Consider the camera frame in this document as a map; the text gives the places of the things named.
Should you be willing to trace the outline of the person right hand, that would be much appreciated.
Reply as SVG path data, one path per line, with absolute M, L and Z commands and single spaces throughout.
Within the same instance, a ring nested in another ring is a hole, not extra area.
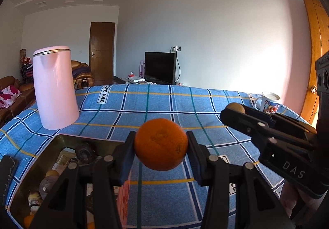
M 302 225 L 309 222 L 316 214 L 326 194 L 327 192 L 321 198 L 314 199 L 285 181 L 279 200 L 288 217 L 296 225 Z

